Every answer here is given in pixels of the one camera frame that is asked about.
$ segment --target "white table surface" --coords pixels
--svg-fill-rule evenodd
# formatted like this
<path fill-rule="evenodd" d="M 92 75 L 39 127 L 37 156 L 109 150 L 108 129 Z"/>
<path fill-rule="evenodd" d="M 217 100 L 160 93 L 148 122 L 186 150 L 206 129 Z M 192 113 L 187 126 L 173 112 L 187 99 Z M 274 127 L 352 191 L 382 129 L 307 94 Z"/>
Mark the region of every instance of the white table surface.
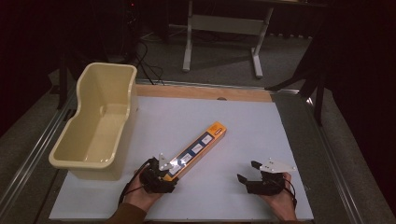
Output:
<path fill-rule="evenodd" d="M 77 179 L 68 173 L 50 219 L 107 219 L 134 170 L 162 152 L 172 159 L 214 121 L 228 129 L 213 147 L 151 207 L 146 220 L 157 221 L 259 221 L 275 220 L 268 205 L 247 194 L 236 174 L 260 180 L 250 161 L 269 158 L 295 164 L 290 145 L 274 103 L 139 97 L 136 124 L 126 124 L 119 147 L 128 156 L 119 181 Z M 298 171 L 291 172 L 298 200 L 296 215 L 312 219 L 312 211 Z"/>

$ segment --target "cream plastic tray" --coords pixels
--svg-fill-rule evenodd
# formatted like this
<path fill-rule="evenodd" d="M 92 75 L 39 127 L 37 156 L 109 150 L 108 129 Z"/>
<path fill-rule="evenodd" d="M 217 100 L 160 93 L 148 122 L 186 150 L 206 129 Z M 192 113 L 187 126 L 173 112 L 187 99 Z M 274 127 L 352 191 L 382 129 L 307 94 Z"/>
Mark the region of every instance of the cream plastic tray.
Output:
<path fill-rule="evenodd" d="M 77 113 L 49 154 L 54 167 L 82 179 L 120 178 L 127 148 L 118 148 L 119 141 L 137 110 L 135 77 L 131 65 L 91 63 L 85 68 L 77 84 Z"/>

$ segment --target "yellow box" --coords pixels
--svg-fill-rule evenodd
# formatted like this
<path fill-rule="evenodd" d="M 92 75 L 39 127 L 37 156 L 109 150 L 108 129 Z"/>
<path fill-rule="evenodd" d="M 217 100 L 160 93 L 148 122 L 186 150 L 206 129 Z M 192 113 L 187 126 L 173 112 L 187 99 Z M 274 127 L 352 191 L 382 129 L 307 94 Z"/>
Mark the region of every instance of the yellow box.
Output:
<path fill-rule="evenodd" d="M 117 180 L 127 148 L 118 148 L 124 124 L 134 125 L 137 95 L 131 65 L 89 64 L 77 84 L 78 110 L 49 154 L 56 168 L 78 178 Z"/>
<path fill-rule="evenodd" d="M 227 128 L 219 122 L 214 122 L 186 149 L 174 157 L 170 163 L 173 168 L 163 177 L 163 180 L 172 181 L 181 178 L 194 166 L 218 141 L 225 135 Z"/>

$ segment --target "human hand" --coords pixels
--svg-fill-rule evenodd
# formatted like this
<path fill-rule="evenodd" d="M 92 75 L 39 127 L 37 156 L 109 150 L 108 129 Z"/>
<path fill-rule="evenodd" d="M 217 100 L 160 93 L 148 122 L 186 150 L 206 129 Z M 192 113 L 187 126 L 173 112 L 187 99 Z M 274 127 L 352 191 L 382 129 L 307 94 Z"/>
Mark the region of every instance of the human hand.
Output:
<path fill-rule="evenodd" d="M 288 173 L 283 173 L 283 177 L 287 180 L 285 181 L 286 188 L 290 189 L 291 175 Z M 273 196 L 259 196 L 270 205 L 272 211 L 277 216 L 277 218 L 279 218 L 279 220 L 297 220 L 297 216 L 294 211 L 293 199 L 287 191 L 282 190 L 279 194 Z"/>
<path fill-rule="evenodd" d="M 141 208 L 145 212 L 148 212 L 150 207 L 159 200 L 163 194 L 161 193 L 147 193 L 140 182 L 140 174 L 143 170 L 137 174 L 134 181 L 131 183 L 129 188 L 126 190 L 124 203 L 130 203 L 136 207 Z"/>

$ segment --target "wooden edge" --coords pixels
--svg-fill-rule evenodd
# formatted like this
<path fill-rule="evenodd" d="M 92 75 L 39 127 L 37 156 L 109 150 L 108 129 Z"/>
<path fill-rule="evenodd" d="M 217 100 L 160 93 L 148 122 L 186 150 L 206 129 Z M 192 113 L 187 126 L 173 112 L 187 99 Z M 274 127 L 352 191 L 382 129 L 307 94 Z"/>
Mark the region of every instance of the wooden edge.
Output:
<path fill-rule="evenodd" d="M 136 88 L 138 96 L 273 102 L 270 93 L 265 90 L 243 90 L 192 86 L 160 86 L 146 84 L 136 84 Z"/>

